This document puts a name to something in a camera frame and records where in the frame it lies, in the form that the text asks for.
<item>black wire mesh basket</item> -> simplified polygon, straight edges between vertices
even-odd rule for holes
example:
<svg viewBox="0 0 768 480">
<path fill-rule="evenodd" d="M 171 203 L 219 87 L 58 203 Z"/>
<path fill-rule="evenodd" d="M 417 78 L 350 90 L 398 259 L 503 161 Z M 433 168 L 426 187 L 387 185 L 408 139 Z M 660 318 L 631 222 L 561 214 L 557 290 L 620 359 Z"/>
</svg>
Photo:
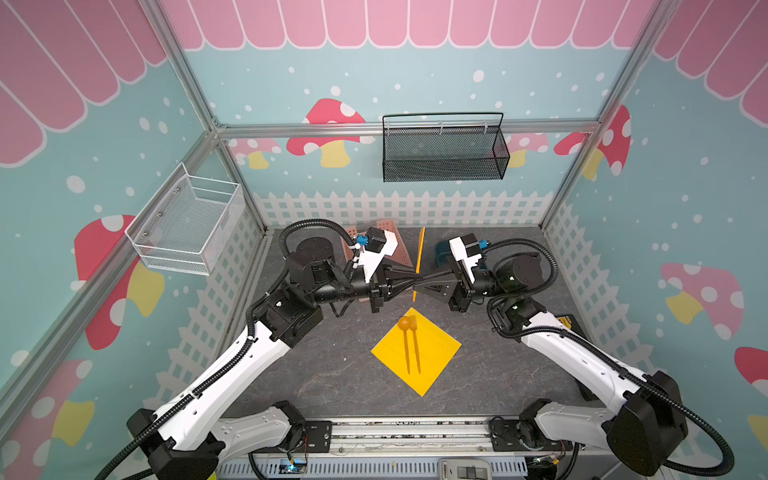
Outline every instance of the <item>black wire mesh basket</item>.
<svg viewBox="0 0 768 480">
<path fill-rule="evenodd" d="M 496 112 L 382 117 L 385 182 L 501 180 L 509 150 Z"/>
</svg>

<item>white picket fence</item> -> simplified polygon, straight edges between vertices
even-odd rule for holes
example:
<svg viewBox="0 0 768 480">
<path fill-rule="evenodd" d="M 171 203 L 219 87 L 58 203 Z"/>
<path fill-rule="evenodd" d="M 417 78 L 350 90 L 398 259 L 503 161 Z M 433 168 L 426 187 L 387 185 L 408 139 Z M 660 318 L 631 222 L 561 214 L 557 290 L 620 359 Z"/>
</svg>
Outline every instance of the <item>white picket fence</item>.
<svg viewBox="0 0 768 480">
<path fill-rule="evenodd" d="M 247 210 L 243 213 L 214 271 L 206 278 L 205 290 L 197 291 L 198 303 L 189 308 L 189 326 L 179 329 L 178 348 L 168 350 L 170 366 L 157 374 L 157 395 L 144 400 L 156 409 L 175 397 L 215 360 L 237 291 L 244 282 L 248 260 L 255 254 L 259 233 Z"/>
<path fill-rule="evenodd" d="M 331 193 L 323 197 L 316 193 L 308 197 L 300 193 L 282 197 L 269 193 L 266 198 L 257 194 L 253 199 L 262 218 L 273 227 L 285 226 L 306 218 L 328 218 L 342 225 L 357 225 L 381 218 L 392 218 L 398 225 L 522 225 L 538 224 L 552 201 L 552 192 L 539 196 L 534 192 L 523 196 L 517 192 L 508 196 L 501 192 L 493 196 L 486 192 L 478 196 L 471 192 L 463 197 L 458 191 L 451 196 L 443 192 L 430 196 L 413 192 L 401 196 L 397 192 L 385 197 L 378 192 L 370 196 L 362 192 L 358 197 L 351 192 L 340 197 Z"/>
<path fill-rule="evenodd" d="M 576 300 L 583 327 L 606 352 L 653 372 L 650 353 L 654 348 L 637 338 L 640 325 L 627 319 L 629 305 L 618 301 L 619 287 L 608 283 L 610 270 L 600 268 L 600 255 L 592 253 L 592 241 L 584 239 L 586 229 L 578 227 L 578 215 L 571 215 L 572 209 L 572 204 L 560 207 L 546 233 Z"/>
</svg>

